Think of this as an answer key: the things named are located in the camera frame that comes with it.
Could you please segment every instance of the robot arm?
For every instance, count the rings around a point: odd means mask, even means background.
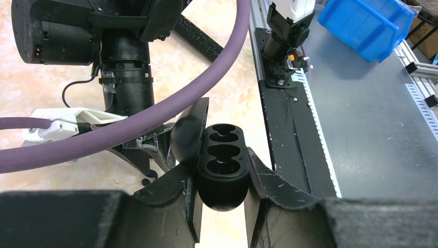
[[[269,6],[267,23],[272,29],[264,56],[280,62],[304,43],[314,16],[315,0],[274,0]]]
[[[283,18],[294,23],[312,14],[315,8],[315,0],[274,0],[273,3]]]

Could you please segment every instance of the white plastic mount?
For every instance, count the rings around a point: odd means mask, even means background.
[[[26,141],[45,143],[60,141],[79,133],[77,123],[85,122],[92,125],[108,124],[126,119],[125,116],[110,114],[104,111],[84,107],[71,108],[38,108],[31,117],[49,119],[52,125],[48,129],[24,129]]]

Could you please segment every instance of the blue plastic bin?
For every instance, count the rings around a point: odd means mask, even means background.
[[[406,38],[413,19],[397,0],[330,0],[318,22],[366,61],[380,63]]]

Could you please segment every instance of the purple hose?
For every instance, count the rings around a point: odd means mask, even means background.
[[[227,45],[207,70],[190,84],[125,120],[63,141],[0,150],[0,173],[18,172],[82,158],[137,138],[195,103],[236,61],[249,27],[249,0],[237,0],[236,22]]]
[[[0,130],[42,128],[47,129],[52,124],[51,120],[31,117],[3,117],[0,118]]]

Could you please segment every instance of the purple cable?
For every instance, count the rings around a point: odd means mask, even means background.
[[[236,61],[249,27],[249,0],[237,0],[236,22],[217,59],[190,84],[152,107],[89,133],[36,146],[0,150],[0,173],[18,172],[89,156],[135,139],[195,103]]]
[[[52,124],[51,120],[31,117],[3,117],[0,118],[0,130],[42,128],[47,129]]]

